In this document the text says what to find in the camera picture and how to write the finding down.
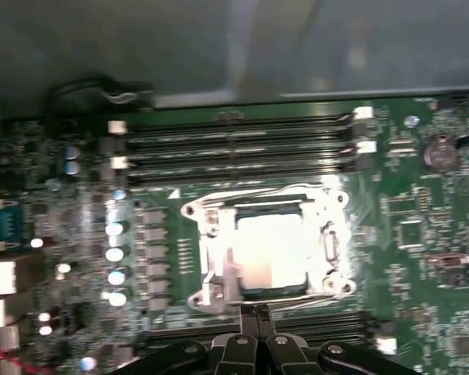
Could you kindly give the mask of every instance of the capacitor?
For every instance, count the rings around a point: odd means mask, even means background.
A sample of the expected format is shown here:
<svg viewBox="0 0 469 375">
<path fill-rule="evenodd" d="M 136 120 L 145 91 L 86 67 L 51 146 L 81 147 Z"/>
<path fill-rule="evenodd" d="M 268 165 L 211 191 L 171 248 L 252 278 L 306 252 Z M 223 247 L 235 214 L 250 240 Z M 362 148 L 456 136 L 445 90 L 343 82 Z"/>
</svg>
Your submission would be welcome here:
<svg viewBox="0 0 469 375">
<path fill-rule="evenodd" d="M 128 267 L 117 268 L 109 273 L 108 282 L 114 286 L 121 285 L 130 276 L 130 274 L 131 272 Z"/>
<path fill-rule="evenodd" d="M 120 236 L 127 229 L 127 223 L 117 221 L 106 225 L 106 234 L 109 236 Z"/>
<path fill-rule="evenodd" d="M 45 324 L 42 325 L 38 329 L 38 333 L 41 336 L 49 336 L 50 334 L 52 334 L 53 332 L 58 330 L 60 327 L 61 327 L 61 319 L 60 318 L 50 319 L 48 322 L 45 322 Z"/>
<path fill-rule="evenodd" d="M 80 164 L 73 160 L 70 162 L 67 162 L 64 165 L 64 173 L 69 174 L 70 176 L 74 176 L 75 174 L 78 174 L 80 172 L 80 169 L 81 169 Z"/>
<path fill-rule="evenodd" d="M 80 360 L 80 370 L 93 371 L 97 367 L 97 360 L 94 357 L 84 357 Z"/>
<path fill-rule="evenodd" d="M 59 273 L 69 273 L 71 270 L 78 268 L 78 266 L 78 262 L 62 262 L 57 265 L 56 269 Z"/>
<path fill-rule="evenodd" d="M 119 262 L 129 254 L 130 250 L 127 246 L 122 245 L 117 248 L 109 248 L 106 250 L 105 257 L 110 262 Z"/>
<path fill-rule="evenodd" d="M 459 155 L 456 142 L 444 136 L 429 138 L 422 152 L 422 162 L 426 169 L 433 173 L 458 169 Z"/>
<path fill-rule="evenodd" d="M 38 321 L 42 323 L 46 323 L 52 319 L 58 319 L 61 315 L 61 308 L 59 306 L 53 306 L 50 309 L 40 312 L 38 314 Z"/>
<path fill-rule="evenodd" d="M 127 287 L 122 287 L 118 291 L 109 294 L 109 304 L 113 307 L 121 307 L 127 303 L 131 297 L 131 291 Z"/>
<path fill-rule="evenodd" d="M 54 237 L 36 237 L 30 241 L 32 248 L 48 248 L 54 245 L 56 245 Z"/>
<path fill-rule="evenodd" d="M 41 238 L 33 238 L 30 241 L 30 246 L 32 248 L 41 248 L 43 245 L 44 245 L 44 240 L 42 240 Z"/>
<path fill-rule="evenodd" d="M 64 159 L 75 160 L 80 156 L 80 149 L 77 146 L 68 146 L 64 149 Z"/>
<path fill-rule="evenodd" d="M 113 192 L 113 199 L 115 201 L 121 201 L 122 199 L 125 199 L 127 197 L 127 193 L 125 190 L 122 189 L 117 189 Z"/>
</svg>

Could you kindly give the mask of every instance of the integrated circuit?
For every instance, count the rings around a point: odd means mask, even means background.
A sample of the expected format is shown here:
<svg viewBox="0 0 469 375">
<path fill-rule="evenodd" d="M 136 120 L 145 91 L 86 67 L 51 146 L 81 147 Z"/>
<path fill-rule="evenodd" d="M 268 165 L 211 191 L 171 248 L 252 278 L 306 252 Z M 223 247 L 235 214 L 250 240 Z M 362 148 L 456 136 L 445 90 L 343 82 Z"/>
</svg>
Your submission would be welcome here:
<svg viewBox="0 0 469 375">
<path fill-rule="evenodd" d="M 399 248 L 418 248 L 424 244 L 424 232 L 420 220 L 407 220 L 399 223 Z"/>
<path fill-rule="evenodd" d="M 469 355 L 469 336 L 455 337 L 453 350 L 457 355 Z"/>
</svg>

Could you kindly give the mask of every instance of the mounting screw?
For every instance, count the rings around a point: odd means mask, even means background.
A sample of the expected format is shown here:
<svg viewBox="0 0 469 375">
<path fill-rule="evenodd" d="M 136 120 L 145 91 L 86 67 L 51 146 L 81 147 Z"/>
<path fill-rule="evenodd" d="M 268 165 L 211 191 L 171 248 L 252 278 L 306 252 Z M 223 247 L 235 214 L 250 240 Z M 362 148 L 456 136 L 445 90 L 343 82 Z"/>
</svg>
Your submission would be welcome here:
<svg viewBox="0 0 469 375">
<path fill-rule="evenodd" d="M 344 352 L 342 348 L 338 345 L 330 345 L 328 347 L 328 351 L 333 354 L 342 354 L 342 352 Z"/>
<path fill-rule="evenodd" d="M 198 348 L 196 348 L 195 346 L 187 346 L 186 348 L 184 348 L 184 351 L 186 353 L 192 354 L 196 353 L 198 351 Z"/>
<path fill-rule="evenodd" d="M 421 119 L 418 116 L 407 116 L 403 121 L 406 127 L 416 127 L 419 123 L 421 123 Z"/>
<path fill-rule="evenodd" d="M 283 336 L 276 337 L 274 339 L 274 341 L 279 345 L 285 345 L 286 343 L 288 343 L 288 339 L 286 337 L 283 337 Z"/>
</svg>

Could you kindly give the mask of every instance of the chip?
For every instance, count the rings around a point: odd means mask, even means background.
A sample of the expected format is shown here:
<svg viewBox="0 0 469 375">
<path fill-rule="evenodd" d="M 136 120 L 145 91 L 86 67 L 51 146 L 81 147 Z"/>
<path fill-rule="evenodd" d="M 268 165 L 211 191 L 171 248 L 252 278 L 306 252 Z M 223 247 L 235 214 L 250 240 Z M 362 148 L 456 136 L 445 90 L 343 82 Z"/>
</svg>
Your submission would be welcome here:
<svg viewBox="0 0 469 375">
<path fill-rule="evenodd" d="M 457 355 L 469 355 L 469 336 L 455 338 L 453 350 Z"/>
</svg>

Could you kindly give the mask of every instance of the green circuit board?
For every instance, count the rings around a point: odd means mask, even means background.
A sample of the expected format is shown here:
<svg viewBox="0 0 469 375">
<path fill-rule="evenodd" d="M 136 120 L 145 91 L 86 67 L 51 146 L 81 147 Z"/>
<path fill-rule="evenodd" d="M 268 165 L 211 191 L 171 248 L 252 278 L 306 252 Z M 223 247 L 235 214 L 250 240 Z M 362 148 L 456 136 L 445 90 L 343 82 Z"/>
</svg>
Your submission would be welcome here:
<svg viewBox="0 0 469 375">
<path fill-rule="evenodd" d="M 166 336 L 236 323 L 228 312 L 199 312 L 187 303 L 204 275 L 202 234 L 184 210 L 219 191 L 307 184 L 349 197 L 341 257 L 356 288 L 337 301 L 277 311 L 276 321 L 367 312 L 391 322 L 381 334 L 396 339 L 399 363 L 421 373 L 469 375 L 468 103 L 247 105 L 85 117 L 59 121 L 54 132 L 42 127 L 37 120 L 4 124 L 0 199 L 19 203 L 23 251 L 31 239 L 44 239 L 49 277 L 36 290 L 34 313 L 83 301 L 95 319 L 69 337 L 33 334 L 31 360 L 45 359 L 63 341 L 71 349 L 59 371 L 76 373 L 90 355 L 107 373 L 125 362 L 116 348 L 143 332 Z M 111 223 L 122 226 L 117 243 L 109 238 Z M 290 238 L 292 252 L 301 240 L 292 235 L 300 233 L 289 227 L 278 238 Z M 110 248 L 127 256 L 110 262 Z M 61 261 L 80 266 L 55 280 Z M 115 307 L 105 295 L 120 287 L 107 277 L 121 267 L 131 271 L 127 303 Z"/>
</svg>

